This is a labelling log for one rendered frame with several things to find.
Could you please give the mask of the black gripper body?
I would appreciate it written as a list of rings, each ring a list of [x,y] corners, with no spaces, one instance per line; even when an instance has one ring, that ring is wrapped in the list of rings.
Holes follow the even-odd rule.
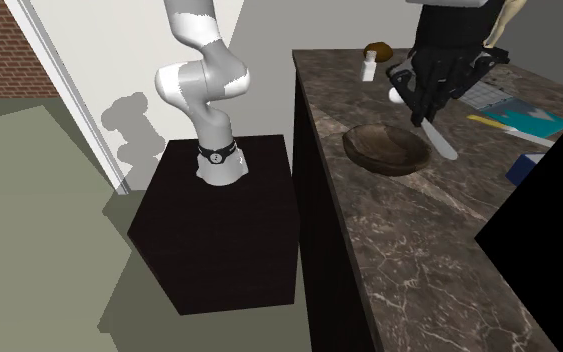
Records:
[[[431,49],[446,53],[455,49],[470,49],[474,60],[481,51],[482,42],[488,38],[505,0],[465,0],[482,2],[480,7],[424,4],[416,30],[415,43],[409,56],[416,73],[428,73]]]

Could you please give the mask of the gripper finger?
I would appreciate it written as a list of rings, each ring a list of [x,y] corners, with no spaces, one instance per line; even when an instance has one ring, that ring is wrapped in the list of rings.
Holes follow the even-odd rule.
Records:
[[[452,99],[461,98],[496,65],[508,64],[509,62],[510,58],[507,50],[497,47],[483,48],[471,63],[464,66],[463,73],[460,75],[455,88],[450,91],[450,97]]]
[[[386,70],[386,75],[411,110],[411,122],[420,127],[432,123],[446,105],[446,66],[443,60],[408,58]]]

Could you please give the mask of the grey grid mat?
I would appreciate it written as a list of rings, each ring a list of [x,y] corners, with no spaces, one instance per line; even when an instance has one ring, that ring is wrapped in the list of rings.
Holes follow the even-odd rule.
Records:
[[[479,81],[470,87],[459,98],[459,101],[473,107],[476,110],[483,110],[510,98],[511,95],[500,88]]]

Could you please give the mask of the white table knife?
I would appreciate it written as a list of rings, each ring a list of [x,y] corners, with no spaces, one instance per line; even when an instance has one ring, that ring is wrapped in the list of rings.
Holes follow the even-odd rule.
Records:
[[[404,100],[399,95],[395,87],[392,87],[388,92],[389,100],[395,104],[403,104]],[[423,118],[421,121],[421,127],[426,133],[428,139],[435,147],[436,151],[444,158],[448,160],[456,160],[458,158],[458,153],[455,149],[447,142],[447,140],[435,129],[435,127],[426,119]]]

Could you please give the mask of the small white bottle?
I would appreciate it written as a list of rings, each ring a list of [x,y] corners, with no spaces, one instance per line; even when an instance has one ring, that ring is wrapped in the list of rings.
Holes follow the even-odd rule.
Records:
[[[369,50],[365,54],[364,61],[362,63],[361,70],[361,80],[363,82],[371,82],[374,80],[375,71],[377,67],[376,62],[377,52]]]

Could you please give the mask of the brown round fruit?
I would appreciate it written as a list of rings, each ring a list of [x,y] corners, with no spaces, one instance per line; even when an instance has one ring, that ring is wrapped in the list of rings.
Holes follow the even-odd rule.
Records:
[[[363,49],[366,59],[372,58],[377,63],[390,60],[393,57],[393,49],[385,42],[373,42]]]

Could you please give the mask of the brown wooden bowl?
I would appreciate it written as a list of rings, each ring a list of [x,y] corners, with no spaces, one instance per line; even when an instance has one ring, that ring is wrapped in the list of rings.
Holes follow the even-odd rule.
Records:
[[[405,176],[425,168],[432,148],[414,133],[385,124],[358,125],[345,132],[342,144],[358,166],[385,176]]]

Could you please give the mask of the teal book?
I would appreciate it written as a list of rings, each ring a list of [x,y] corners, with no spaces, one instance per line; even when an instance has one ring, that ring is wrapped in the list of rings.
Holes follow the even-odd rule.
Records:
[[[518,98],[508,98],[481,109],[496,121],[536,137],[563,131],[563,119]]]

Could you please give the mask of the blue box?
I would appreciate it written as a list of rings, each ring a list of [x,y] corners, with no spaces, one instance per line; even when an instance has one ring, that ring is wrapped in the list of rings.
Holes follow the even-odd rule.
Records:
[[[521,154],[505,174],[506,179],[519,186],[543,156],[544,153]]]

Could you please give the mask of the black robot stand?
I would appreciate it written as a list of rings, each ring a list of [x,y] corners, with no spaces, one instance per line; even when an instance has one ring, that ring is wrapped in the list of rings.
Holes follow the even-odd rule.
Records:
[[[181,315],[295,298],[300,220],[284,138],[237,144],[248,174],[211,186],[195,174],[196,141],[170,141],[128,230]]]

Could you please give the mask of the yellow-handled knife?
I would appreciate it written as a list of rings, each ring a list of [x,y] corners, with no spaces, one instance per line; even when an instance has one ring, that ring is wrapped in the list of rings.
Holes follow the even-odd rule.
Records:
[[[527,140],[527,141],[530,141],[532,143],[536,143],[536,144],[539,144],[539,145],[542,145],[542,146],[546,146],[548,148],[551,148],[554,145],[554,142],[551,141],[551,140],[541,138],[541,137],[537,137],[537,136],[534,136],[532,134],[522,132],[522,131],[514,128],[514,127],[502,124],[498,121],[491,120],[489,118],[485,118],[485,117],[481,117],[481,116],[477,116],[477,115],[468,115],[467,119],[477,121],[477,122],[480,122],[482,124],[501,129],[503,132],[505,132],[509,135],[512,135],[512,136],[515,136],[517,138],[524,139],[524,140]]]

